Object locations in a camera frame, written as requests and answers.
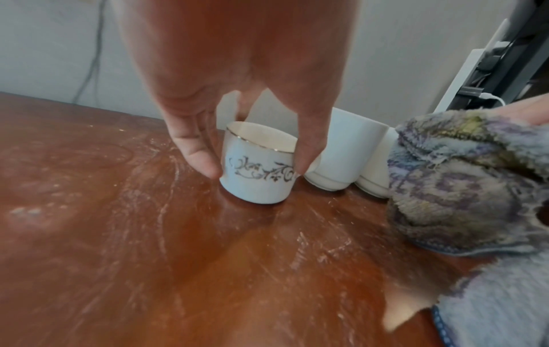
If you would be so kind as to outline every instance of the patterned cloth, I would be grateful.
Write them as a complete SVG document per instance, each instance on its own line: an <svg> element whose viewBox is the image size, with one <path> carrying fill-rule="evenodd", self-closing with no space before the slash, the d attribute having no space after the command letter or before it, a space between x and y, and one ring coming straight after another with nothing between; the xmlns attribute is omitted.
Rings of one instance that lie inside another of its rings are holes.
<svg viewBox="0 0 549 347"><path fill-rule="evenodd" d="M396 128L389 223L412 242L499 261L434 307L448 346L549 347L549 125L484 110L416 117Z"/></svg>

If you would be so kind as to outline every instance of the white cable connector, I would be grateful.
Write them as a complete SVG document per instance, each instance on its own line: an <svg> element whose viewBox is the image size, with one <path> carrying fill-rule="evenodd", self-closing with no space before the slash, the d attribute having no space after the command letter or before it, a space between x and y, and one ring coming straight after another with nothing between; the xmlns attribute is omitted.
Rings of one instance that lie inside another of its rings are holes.
<svg viewBox="0 0 549 347"><path fill-rule="evenodd" d="M499 103L502 104L502 106L506 105L505 101L503 101L503 99L501 99L500 97L497 97L493 94L490 94L490 93L480 93L479 98L484 99L484 100L497 100L497 101L499 101Z"/></svg>

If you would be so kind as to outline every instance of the gold rim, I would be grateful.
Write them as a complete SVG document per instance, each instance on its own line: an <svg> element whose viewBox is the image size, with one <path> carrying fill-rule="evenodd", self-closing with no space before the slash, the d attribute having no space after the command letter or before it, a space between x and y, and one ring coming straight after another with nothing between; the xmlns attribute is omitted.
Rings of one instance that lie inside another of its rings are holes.
<svg viewBox="0 0 549 347"><path fill-rule="evenodd" d="M252 142L248 139L245 139L243 138L242 136L238 135L238 134L235 134L232 130L229 129L229 126L225 127L225 130L227 130L228 132L230 132L231 134L233 134L234 136L236 136L238 139L241 139L242 141L245 141L247 143L250 143L252 145L256 145L258 147L261 147L261 148L264 148L264 149L269 149L269 150L273 150L275 152L278 152L278 153L286 153L286 154L294 154L295 151L293 152L287 152L287 151L283 151L283 150L279 150L279 149L276 149L276 148L270 148L270 147L265 147L265 146L262 146L260 145L259 143L255 143L255 142Z"/></svg>

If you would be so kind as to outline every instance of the cup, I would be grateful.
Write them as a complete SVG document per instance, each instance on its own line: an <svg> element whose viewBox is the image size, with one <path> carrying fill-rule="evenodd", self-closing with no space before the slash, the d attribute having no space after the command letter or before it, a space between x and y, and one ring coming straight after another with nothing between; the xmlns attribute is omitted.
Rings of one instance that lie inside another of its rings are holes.
<svg viewBox="0 0 549 347"><path fill-rule="evenodd" d="M387 159L395 142L399 139L399 134L395 128L390 128L377 146L362 171L355 184L368 194L378 198L389 197L389 168Z"/></svg>
<svg viewBox="0 0 549 347"><path fill-rule="evenodd" d="M293 170L296 144L296 137L265 125L230 123L223 140L221 185L237 198L256 204L285 200L297 178ZM319 163L320 157L309 171Z"/></svg>
<svg viewBox="0 0 549 347"><path fill-rule="evenodd" d="M322 160L305 178L331 192L347 188L358 179L387 129L389 126L383 123L333 108Z"/></svg>

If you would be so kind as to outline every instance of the plain white cup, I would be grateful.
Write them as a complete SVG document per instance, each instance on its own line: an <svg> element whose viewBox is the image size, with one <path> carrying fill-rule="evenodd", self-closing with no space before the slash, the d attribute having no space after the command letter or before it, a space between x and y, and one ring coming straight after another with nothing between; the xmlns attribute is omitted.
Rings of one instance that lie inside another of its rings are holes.
<svg viewBox="0 0 549 347"><path fill-rule="evenodd" d="M395 142L399 139L399 134L395 128L390 128L376 151L370 157L355 184L368 194L378 198L389 197L389 168L387 159Z"/></svg>
<svg viewBox="0 0 549 347"><path fill-rule="evenodd" d="M387 129L383 123L334 107L320 165L305 178L331 192L347 188L358 179Z"/></svg>
<svg viewBox="0 0 549 347"><path fill-rule="evenodd" d="M221 185L237 198L256 204L285 200L297 178L293 170L296 144L296 137L265 125L230 123L223 140ZM309 171L319 163L320 157Z"/></svg>

